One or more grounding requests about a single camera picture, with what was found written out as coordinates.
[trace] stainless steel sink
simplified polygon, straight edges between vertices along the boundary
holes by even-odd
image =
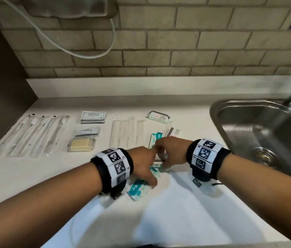
[[[234,154],[291,176],[291,109],[268,100],[219,101],[210,115]]]

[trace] backsplash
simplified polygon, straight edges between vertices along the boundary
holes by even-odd
[[[30,77],[291,75],[291,0],[118,2],[116,43],[102,58],[56,49],[1,2],[0,28]],[[81,54],[112,39],[108,19],[32,20]]]

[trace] sink drain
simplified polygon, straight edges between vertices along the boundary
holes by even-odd
[[[259,148],[256,148],[255,155],[256,155],[257,163],[271,167],[275,170],[279,169],[278,158],[270,150],[259,147]]]

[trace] countertop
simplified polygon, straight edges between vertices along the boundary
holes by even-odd
[[[94,153],[106,149],[115,116],[135,116],[140,120],[151,110],[160,111],[171,116],[174,127],[181,130],[184,138],[207,137],[224,144],[209,115],[210,105],[222,98],[189,95],[39,99],[25,115],[64,114],[71,119],[57,151],[51,156],[0,157],[0,202],[86,163]],[[68,153],[66,146],[73,131],[93,126],[80,125],[83,110],[105,111],[106,123],[99,125],[101,133],[92,152]],[[215,191],[209,191],[213,188],[206,186],[203,190],[194,190],[187,178],[189,171],[188,165],[182,165],[162,173],[158,186],[138,202],[127,194],[110,205],[98,197],[93,199],[43,247],[117,247],[149,243],[205,246],[288,240],[224,185],[215,186]]]

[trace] power cord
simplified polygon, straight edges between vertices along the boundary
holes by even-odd
[[[70,55],[73,55],[73,56],[76,56],[78,58],[85,58],[85,59],[94,59],[94,58],[100,58],[102,56],[105,56],[106,54],[108,54],[114,43],[115,43],[115,40],[116,40],[116,31],[115,31],[115,25],[113,23],[113,20],[112,18],[110,18],[110,23],[111,23],[111,27],[112,27],[112,35],[113,35],[113,39],[112,39],[112,42],[111,42],[111,45],[110,47],[103,53],[101,54],[98,54],[98,55],[80,55],[80,54],[77,54],[77,53],[74,53],[68,49],[65,49],[63,48],[62,46],[58,45],[56,42],[54,42],[53,40],[51,40],[26,14],[24,14],[16,5],[14,5],[12,2],[8,1],[8,0],[2,0],[4,1],[5,3],[7,3],[11,8],[13,8],[15,11],[17,11],[22,17],[24,17],[44,38],[46,38],[51,44],[53,44],[54,46],[56,46],[57,48],[59,48],[60,50],[70,54]]]

